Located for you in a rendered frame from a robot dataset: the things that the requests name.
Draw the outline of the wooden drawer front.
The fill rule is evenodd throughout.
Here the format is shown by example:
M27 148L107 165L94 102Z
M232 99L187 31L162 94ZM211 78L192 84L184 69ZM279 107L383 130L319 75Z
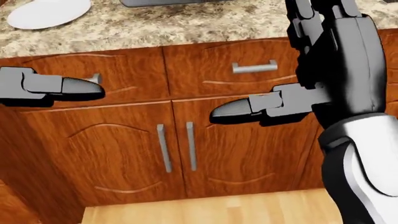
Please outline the wooden drawer front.
M264 93L295 83L298 52L286 38L166 46L163 48L170 94L174 98ZM277 70L233 73L239 67L268 65Z
M30 67L39 74L73 78L91 78L93 74L101 74L105 98L86 102L55 102L55 108L145 102L169 97L160 47L2 58L0 66Z

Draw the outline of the white round plate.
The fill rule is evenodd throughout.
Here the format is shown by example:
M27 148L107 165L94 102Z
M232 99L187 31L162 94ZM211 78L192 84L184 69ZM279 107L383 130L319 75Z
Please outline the white round plate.
M46 29L75 20L90 7L91 0L33 0L14 9L7 23L17 29Z

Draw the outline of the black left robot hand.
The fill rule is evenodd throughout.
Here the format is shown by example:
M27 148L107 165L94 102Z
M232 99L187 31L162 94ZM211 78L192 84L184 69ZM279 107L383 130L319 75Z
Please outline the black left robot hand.
M91 101L106 96L104 88L85 79L41 75L28 67L0 67L0 104L50 108L56 101Z

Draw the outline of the wooden cabinet front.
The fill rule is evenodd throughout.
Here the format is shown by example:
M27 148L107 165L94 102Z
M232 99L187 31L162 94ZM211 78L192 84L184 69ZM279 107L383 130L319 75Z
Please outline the wooden cabinet front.
M398 29L378 31L387 65L386 113L398 118Z

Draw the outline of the wooden cabinet door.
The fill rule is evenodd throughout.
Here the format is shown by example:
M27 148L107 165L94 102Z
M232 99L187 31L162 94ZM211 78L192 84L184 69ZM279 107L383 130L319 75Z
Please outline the wooden cabinet door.
M321 188L322 129L310 114L299 123L219 125L211 111L232 98L172 102L189 198ZM190 165L186 123L193 122L197 170Z
M86 207L186 196L169 101L12 111L38 136ZM157 124L165 126L171 173L165 170Z

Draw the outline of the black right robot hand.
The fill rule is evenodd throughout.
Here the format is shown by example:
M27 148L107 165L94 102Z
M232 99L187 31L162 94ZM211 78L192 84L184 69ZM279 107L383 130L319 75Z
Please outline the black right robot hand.
M355 0L285 0L297 83L277 85L215 108L213 124L298 123L314 113L323 127L386 109L386 58L375 23Z

